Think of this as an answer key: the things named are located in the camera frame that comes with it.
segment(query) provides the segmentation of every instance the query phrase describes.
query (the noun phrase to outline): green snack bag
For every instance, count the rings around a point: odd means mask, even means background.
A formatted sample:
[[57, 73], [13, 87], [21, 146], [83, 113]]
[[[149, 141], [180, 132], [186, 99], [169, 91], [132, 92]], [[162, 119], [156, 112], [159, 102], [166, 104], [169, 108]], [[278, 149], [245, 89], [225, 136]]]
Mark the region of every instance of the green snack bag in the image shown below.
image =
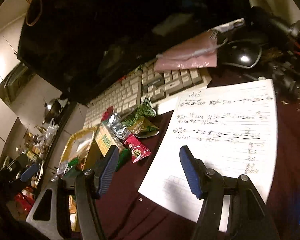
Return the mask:
[[129, 149], [124, 149], [120, 154], [119, 154], [119, 160], [117, 167], [115, 168], [115, 171], [118, 171], [123, 165], [127, 163], [128, 160], [131, 159], [131, 151]]
[[147, 117], [155, 116], [156, 112], [151, 108], [150, 99], [147, 97], [121, 124], [127, 127], [136, 137], [147, 138], [159, 133], [159, 128], [147, 119]]

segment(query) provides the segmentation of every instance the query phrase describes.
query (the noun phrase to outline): computer mouse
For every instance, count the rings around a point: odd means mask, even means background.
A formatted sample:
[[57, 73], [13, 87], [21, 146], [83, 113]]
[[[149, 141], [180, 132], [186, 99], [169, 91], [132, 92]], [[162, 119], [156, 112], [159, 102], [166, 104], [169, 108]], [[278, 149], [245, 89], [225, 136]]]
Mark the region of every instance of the computer mouse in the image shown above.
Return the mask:
[[231, 41], [218, 49], [218, 65], [252, 68], [260, 60], [262, 48], [247, 40]]

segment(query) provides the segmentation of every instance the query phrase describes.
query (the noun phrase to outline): keyboard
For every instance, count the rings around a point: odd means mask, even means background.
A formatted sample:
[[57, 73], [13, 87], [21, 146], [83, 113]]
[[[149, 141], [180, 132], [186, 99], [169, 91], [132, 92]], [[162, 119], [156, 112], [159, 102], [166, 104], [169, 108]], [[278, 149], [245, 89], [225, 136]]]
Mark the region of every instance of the keyboard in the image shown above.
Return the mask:
[[88, 104], [83, 128], [100, 124], [103, 113], [110, 106], [120, 116], [128, 114], [146, 96], [157, 114], [164, 114], [174, 109], [180, 92], [206, 88], [211, 81], [206, 68], [159, 73], [154, 71], [154, 62], [152, 60], [136, 68], [93, 99]]

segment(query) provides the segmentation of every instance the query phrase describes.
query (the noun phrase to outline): desk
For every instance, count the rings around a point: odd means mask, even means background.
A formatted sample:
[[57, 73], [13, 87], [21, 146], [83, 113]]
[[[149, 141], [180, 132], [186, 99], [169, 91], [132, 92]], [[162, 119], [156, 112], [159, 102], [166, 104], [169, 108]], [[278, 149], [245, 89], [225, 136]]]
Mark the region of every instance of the desk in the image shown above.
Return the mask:
[[[209, 87], [246, 81], [230, 70], [225, 70], [221, 77], [214, 73], [211, 76]], [[287, 239], [300, 221], [300, 102], [285, 104], [282, 103], [283, 100], [277, 98], [277, 161], [267, 207], [281, 239]], [[172, 112], [168, 112], [157, 116], [154, 124], [160, 127], [160, 133], [142, 140], [153, 154], [139, 163], [124, 165], [114, 174], [109, 191], [101, 200], [96, 201], [99, 217], [109, 240], [191, 238], [194, 222], [162, 208], [138, 193], [171, 115]]]

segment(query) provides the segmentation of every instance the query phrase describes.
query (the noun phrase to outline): lined paper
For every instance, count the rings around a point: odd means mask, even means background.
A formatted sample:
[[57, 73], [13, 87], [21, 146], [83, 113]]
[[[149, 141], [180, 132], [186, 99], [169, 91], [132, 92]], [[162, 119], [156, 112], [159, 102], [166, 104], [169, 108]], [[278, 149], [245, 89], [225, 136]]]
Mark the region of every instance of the lined paper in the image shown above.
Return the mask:
[[[165, 137], [139, 192], [157, 204], [197, 221], [203, 200], [191, 193], [179, 150], [223, 176], [247, 174], [264, 201], [274, 174], [277, 115], [272, 80], [182, 93]], [[219, 230], [226, 231], [229, 196], [224, 197]]]

